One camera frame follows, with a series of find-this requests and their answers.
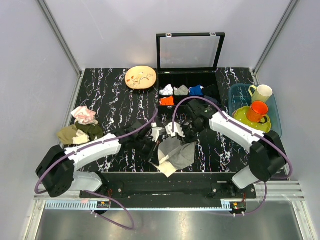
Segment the grey underwear with cream waistband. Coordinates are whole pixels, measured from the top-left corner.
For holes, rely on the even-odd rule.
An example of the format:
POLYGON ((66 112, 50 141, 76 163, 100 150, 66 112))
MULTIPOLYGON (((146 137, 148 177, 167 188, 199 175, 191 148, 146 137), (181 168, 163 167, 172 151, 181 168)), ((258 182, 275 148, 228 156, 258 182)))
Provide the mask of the grey underwear with cream waistband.
POLYGON ((177 170, 183 170, 195 162, 195 143, 182 144, 177 137, 168 137, 156 149, 151 164, 167 178, 177 170))

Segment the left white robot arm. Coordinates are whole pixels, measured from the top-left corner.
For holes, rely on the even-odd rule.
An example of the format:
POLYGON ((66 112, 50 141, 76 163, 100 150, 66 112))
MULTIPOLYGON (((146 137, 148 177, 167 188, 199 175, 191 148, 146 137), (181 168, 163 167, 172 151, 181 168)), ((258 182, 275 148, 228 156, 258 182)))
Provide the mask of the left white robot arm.
POLYGON ((63 149, 55 145, 49 149, 35 171, 39 178, 35 193, 48 193, 50 197, 56 198, 68 191, 87 190, 95 197, 103 198, 108 193, 103 178, 96 172, 82 172, 80 169, 103 157, 116 155, 121 150, 134 149, 151 159, 164 131, 155 123, 143 126, 136 122, 81 146, 63 149))

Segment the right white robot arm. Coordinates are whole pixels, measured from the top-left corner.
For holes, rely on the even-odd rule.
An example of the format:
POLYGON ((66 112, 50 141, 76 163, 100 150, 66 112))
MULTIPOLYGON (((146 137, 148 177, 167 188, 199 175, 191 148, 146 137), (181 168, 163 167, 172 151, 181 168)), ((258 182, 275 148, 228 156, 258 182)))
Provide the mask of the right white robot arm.
POLYGON ((239 198, 245 188, 256 182, 268 182, 280 169, 289 165, 280 136, 273 130, 263 132, 245 125, 227 115, 215 103, 199 96, 181 101, 190 116, 190 123, 174 125, 185 142, 193 142, 206 129, 220 133, 236 142, 249 153, 248 165, 238 171, 227 185, 228 195, 239 198))

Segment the orange rolled underwear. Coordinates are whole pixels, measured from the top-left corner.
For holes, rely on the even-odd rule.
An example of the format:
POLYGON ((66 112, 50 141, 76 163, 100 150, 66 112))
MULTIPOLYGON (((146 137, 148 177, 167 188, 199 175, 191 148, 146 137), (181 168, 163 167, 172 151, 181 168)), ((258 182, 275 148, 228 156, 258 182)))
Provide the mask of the orange rolled underwear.
POLYGON ((159 99, 159 105, 160 106, 174 106, 174 97, 169 96, 169 97, 163 97, 159 99))

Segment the navy rolled underwear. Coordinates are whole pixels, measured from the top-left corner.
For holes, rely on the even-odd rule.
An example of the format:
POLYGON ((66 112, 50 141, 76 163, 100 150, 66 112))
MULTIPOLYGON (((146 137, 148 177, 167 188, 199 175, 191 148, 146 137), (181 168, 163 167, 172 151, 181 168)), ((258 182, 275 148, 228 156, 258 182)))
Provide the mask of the navy rolled underwear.
POLYGON ((216 105, 219 105, 219 101, 217 99, 215 99, 215 98, 212 98, 212 97, 206 96, 206 95, 204 96, 204 98, 209 100, 209 101, 211 101, 212 103, 214 103, 216 105))

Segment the black rolled underwear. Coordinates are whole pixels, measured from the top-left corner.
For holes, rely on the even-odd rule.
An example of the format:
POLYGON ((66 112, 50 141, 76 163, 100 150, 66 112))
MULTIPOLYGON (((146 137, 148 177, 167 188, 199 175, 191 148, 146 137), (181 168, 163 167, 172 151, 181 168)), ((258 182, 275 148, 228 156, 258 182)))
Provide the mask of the black rolled underwear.
POLYGON ((204 87, 202 93, 204 96, 211 98, 217 98, 220 96, 219 88, 215 84, 204 87))

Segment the white rolled underwear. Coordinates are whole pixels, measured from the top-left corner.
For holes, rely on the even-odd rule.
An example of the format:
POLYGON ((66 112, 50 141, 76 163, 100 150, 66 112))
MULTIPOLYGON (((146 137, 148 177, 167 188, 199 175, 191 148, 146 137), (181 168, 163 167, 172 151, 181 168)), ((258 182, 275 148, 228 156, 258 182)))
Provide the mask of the white rolled underwear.
POLYGON ((172 96, 174 94, 174 89, 171 84, 168 84, 163 89, 159 91, 161 96, 172 96))

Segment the olive and khaki underwear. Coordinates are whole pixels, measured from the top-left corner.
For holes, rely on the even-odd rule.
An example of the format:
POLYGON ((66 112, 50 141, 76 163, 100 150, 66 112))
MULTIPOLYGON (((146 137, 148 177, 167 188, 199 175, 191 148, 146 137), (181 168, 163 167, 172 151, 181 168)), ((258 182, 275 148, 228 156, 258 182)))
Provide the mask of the olive and khaki underwear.
POLYGON ((104 136, 104 131, 99 122, 95 120, 92 124, 75 124, 62 128, 57 134, 57 138, 63 145, 82 145, 104 136))

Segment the pink and white underwear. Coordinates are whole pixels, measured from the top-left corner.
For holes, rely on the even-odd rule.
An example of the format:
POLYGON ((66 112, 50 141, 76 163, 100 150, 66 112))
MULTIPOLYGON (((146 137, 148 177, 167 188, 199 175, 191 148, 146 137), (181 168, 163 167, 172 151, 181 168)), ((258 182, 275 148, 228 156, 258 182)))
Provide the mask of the pink and white underwear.
POLYGON ((96 112, 87 106, 78 106, 70 113, 82 125, 93 124, 96 120, 96 112))

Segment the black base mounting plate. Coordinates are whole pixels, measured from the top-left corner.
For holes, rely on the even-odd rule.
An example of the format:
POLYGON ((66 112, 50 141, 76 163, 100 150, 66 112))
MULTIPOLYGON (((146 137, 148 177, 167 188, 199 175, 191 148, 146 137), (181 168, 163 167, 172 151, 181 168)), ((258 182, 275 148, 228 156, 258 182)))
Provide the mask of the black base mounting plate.
POLYGON ((95 192, 111 197, 126 208, 177 209, 218 208, 221 200, 253 200, 254 185, 238 189, 233 173, 100 173, 102 186, 95 192))

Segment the oval painted wooden plate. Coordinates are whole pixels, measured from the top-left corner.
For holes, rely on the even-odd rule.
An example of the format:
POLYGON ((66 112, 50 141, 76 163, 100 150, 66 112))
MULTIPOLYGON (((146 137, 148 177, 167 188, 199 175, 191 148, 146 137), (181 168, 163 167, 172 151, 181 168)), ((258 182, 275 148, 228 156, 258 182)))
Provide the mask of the oval painted wooden plate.
POLYGON ((149 89, 156 83, 156 80, 156 71, 143 65, 130 68, 124 77, 127 87, 133 90, 149 89))

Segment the orange mug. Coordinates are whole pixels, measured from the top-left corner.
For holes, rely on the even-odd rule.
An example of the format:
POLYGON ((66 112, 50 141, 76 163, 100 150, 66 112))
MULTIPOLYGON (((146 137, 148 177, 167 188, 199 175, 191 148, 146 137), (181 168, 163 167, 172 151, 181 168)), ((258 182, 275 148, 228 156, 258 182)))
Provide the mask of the orange mug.
POLYGON ((246 112, 246 117, 253 123, 266 124, 268 122, 268 112, 268 105, 262 101, 257 100, 254 101, 249 107, 249 110, 246 112))

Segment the cream yellow mug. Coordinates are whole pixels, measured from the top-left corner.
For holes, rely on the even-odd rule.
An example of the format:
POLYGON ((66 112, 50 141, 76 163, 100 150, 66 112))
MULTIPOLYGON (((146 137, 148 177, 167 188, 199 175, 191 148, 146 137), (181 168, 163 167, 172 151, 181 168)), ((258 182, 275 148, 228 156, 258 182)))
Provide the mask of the cream yellow mug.
POLYGON ((251 102, 260 101, 266 103, 268 99, 273 95, 273 90, 268 85, 251 85, 248 88, 248 92, 251 96, 251 102))

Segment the aluminium frame post left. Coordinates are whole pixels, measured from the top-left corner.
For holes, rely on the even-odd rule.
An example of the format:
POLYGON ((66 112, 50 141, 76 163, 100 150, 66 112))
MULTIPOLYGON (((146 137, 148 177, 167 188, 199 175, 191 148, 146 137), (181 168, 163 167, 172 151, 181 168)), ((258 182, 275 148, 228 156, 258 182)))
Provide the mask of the aluminium frame post left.
POLYGON ((41 12, 43 13, 45 19, 47 20, 51 30, 53 31, 53 34, 55 35, 59 45, 61 46, 73 70, 76 72, 78 76, 80 76, 82 73, 82 69, 80 68, 79 64, 76 61, 76 58, 74 57, 70 47, 68 46, 47 2, 45 0, 36 0, 36 3, 38 4, 41 12))

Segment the aluminium frame post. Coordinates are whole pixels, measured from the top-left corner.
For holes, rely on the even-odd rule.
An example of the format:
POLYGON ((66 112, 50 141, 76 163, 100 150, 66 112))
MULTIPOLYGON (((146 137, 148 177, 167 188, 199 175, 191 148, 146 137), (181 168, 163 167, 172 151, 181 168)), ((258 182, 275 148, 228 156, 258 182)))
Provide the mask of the aluminium frame post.
POLYGON ((283 29, 285 28, 288 20, 290 19, 291 15, 293 14, 294 10, 296 9, 298 3, 300 0, 290 0, 284 13, 282 14, 276 28, 274 29, 266 47, 264 48, 262 55, 260 56, 257 64, 252 69, 254 74, 257 74, 259 70, 261 69, 263 63, 267 59, 268 55, 270 54, 271 50, 273 49, 273 46, 277 42, 280 34, 282 33, 283 29))
POLYGON ((43 13, 45 19, 47 20, 51 30, 53 31, 53 34, 55 35, 59 45, 61 46, 73 70, 76 72, 78 76, 80 76, 82 73, 82 69, 80 68, 79 64, 76 61, 76 58, 74 57, 70 47, 68 46, 47 2, 45 0, 36 0, 36 3, 38 4, 41 12, 43 13))

